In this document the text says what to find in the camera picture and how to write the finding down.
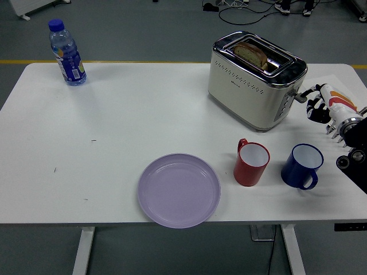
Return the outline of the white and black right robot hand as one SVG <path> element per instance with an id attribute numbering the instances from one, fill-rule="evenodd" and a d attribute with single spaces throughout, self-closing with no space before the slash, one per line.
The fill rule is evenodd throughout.
<path id="1" fill-rule="evenodd" d="M 331 85 L 316 84 L 301 93 L 300 98 L 307 99 L 312 92 L 318 92 L 318 94 L 314 99 L 307 101 L 306 113 L 309 120 L 322 124 L 333 120 L 336 125 L 352 118 L 362 120 L 362 116 L 357 112 L 357 107 L 351 99 Z"/>

